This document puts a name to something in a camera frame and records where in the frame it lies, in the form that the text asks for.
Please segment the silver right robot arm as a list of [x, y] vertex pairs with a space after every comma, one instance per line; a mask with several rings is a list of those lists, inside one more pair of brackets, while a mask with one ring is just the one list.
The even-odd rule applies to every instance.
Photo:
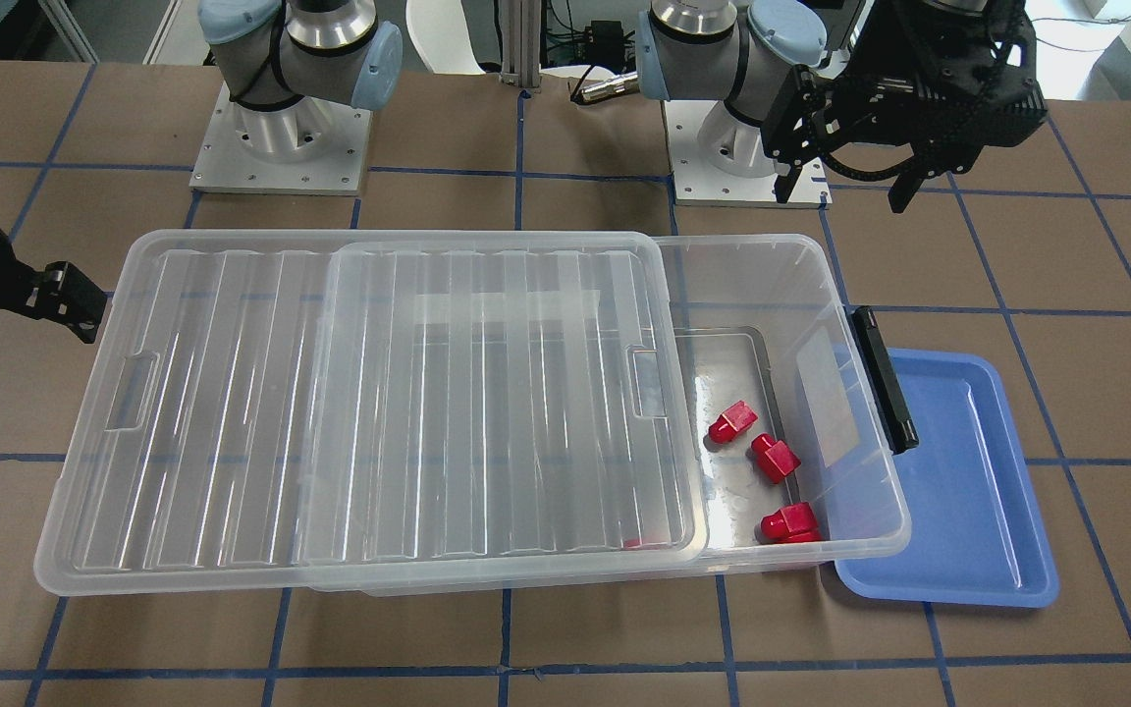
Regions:
[[[197, 18], [239, 117], [292, 115], [307, 100], [377, 111], [403, 71], [403, 32], [372, 1], [202, 1]], [[106, 308], [76, 264], [31, 268], [0, 229], [0, 309], [90, 344]]]

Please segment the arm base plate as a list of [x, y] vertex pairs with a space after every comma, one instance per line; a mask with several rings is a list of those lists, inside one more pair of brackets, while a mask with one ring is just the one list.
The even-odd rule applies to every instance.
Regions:
[[788, 200], [779, 201], [780, 165], [765, 155], [757, 127], [742, 124], [720, 100], [670, 100], [663, 115], [677, 204], [813, 209], [834, 202], [817, 158], [800, 171]]
[[202, 193], [359, 196], [372, 113], [305, 97], [257, 112], [221, 93], [189, 186]]

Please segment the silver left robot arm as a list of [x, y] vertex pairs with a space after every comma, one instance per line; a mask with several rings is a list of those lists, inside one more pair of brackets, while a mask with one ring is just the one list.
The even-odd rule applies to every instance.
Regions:
[[926, 181], [968, 173], [988, 147], [1046, 123], [1024, 1], [875, 1], [840, 71], [804, 1], [654, 1], [634, 28], [648, 100], [705, 102], [696, 164], [788, 204], [812, 164], [884, 183], [903, 213]]

